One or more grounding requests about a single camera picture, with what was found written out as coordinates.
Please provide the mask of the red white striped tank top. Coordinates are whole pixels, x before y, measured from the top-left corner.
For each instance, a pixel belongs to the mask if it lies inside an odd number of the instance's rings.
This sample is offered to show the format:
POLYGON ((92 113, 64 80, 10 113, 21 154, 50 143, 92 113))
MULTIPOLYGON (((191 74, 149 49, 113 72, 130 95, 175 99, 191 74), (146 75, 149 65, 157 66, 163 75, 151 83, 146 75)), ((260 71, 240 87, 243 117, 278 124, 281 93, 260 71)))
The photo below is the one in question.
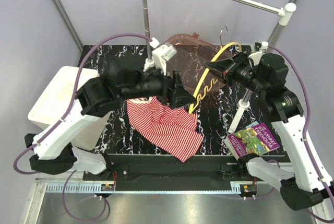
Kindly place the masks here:
POLYGON ((156 97, 127 100, 127 114, 138 133, 181 162, 195 155, 204 139, 196 131, 197 114, 171 109, 156 97))

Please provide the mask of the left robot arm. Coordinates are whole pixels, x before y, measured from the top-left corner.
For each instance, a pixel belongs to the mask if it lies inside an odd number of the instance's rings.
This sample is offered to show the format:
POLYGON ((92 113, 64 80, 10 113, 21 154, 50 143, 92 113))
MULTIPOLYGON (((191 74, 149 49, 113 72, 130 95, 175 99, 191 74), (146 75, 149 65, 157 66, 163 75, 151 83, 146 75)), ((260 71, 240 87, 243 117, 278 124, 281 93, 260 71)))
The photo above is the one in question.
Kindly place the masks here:
POLYGON ((195 98, 183 86, 178 72, 172 76, 151 68, 114 64, 108 75, 77 86, 65 114, 39 134, 27 134, 25 142, 33 173, 61 174, 70 169, 89 172, 101 180, 112 176, 110 160, 81 150, 72 140, 86 127, 127 105, 130 125, 146 140, 181 162, 193 156, 203 139, 197 132, 197 115, 185 107, 195 98))

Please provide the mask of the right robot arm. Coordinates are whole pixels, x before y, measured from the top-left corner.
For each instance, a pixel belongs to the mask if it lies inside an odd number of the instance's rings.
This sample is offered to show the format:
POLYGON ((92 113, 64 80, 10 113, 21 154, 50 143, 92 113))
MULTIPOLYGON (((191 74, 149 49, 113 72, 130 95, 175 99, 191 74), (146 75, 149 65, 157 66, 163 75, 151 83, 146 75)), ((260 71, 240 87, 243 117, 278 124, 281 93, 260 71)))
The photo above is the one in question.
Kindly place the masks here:
POLYGON ((238 177, 257 177, 280 192, 293 210, 314 207, 325 199, 333 200, 333 178, 322 162, 307 133, 310 113, 304 113, 295 93, 286 86, 289 67, 286 57, 266 53, 255 64, 246 53, 207 62, 205 67, 225 85, 238 82, 257 95, 262 113, 278 133, 292 163, 293 172, 270 164, 258 155, 239 158, 238 177))

